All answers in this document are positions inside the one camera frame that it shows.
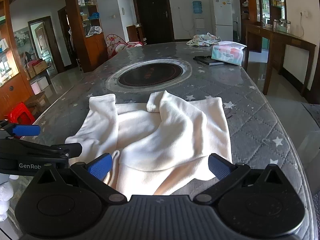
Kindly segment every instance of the refrigerator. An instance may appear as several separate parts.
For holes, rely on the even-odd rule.
[[[233,41],[231,0],[211,0],[213,34],[223,41]]]

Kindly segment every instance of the blue gripper pad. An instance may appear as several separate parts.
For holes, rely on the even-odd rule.
[[[217,154],[211,154],[209,156],[208,167],[209,170],[218,178],[218,180],[224,179],[236,168],[235,165]]]
[[[16,136],[36,136],[40,134],[40,126],[17,124],[16,127],[12,129],[12,132]]]
[[[104,153],[86,165],[87,171],[99,180],[103,180],[112,168],[112,157]]]

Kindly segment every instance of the power cord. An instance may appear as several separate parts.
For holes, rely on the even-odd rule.
[[[301,26],[301,29],[302,29],[302,31],[303,31],[303,34],[302,34],[302,36],[300,36],[299,38],[303,38],[303,36],[304,36],[304,28],[303,28],[303,26],[302,26],[302,12],[300,12],[300,26]]]
[[[9,238],[10,240],[12,240],[12,238],[11,238],[10,236],[8,236],[8,234],[7,234],[6,232],[4,232],[2,228],[0,228],[0,231],[1,231],[7,238]]]
[[[178,10],[179,10],[179,17],[180,17],[180,21],[181,21],[181,25],[182,25],[182,28],[185,32],[188,32],[190,38],[193,38],[193,36],[190,35],[190,31],[193,29],[193,27],[195,26],[195,24],[193,23],[193,27],[190,29],[190,30],[186,30],[185,27],[183,26],[183,21],[182,21],[182,18],[181,18],[181,14],[180,14],[180,7],[178,7]]]

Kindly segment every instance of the white towel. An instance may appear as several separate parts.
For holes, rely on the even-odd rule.
[[[118,104],[108,94],[89,99],[89,113],[75,136],[86,163],[111,153],[113,167],[105,183],[124,194],[169,195],[192,179],[209,180],[208,157],[228,161],[231,143],[221,98],[187,102],[167,91],[147,104]]]

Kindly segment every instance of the doorway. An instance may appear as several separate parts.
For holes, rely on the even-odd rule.
[[[70,28],[70,24],[69,24],[69,20],[68,20],[66,7],[63,7],[58,11],[58,16],[59,16],[59,21],[60,21],[60,25],[61,25],[63,39],[66,44],[69,58],[71,61],[71,66],[66,67],[66,69],[74,68],[74,67],[78,66],[77,55],[76,55],[76,49],[73,44],[72,36],[70,34],[71,28]]]
[[[174,41],[169,0],[133,0],[133,4],[147,44]]]
[[[48,65],[48,73],[55,76],[64,72],[65,67],[53,31],[50,16],[28,22],[32,46],[37,58],[42,58]]]

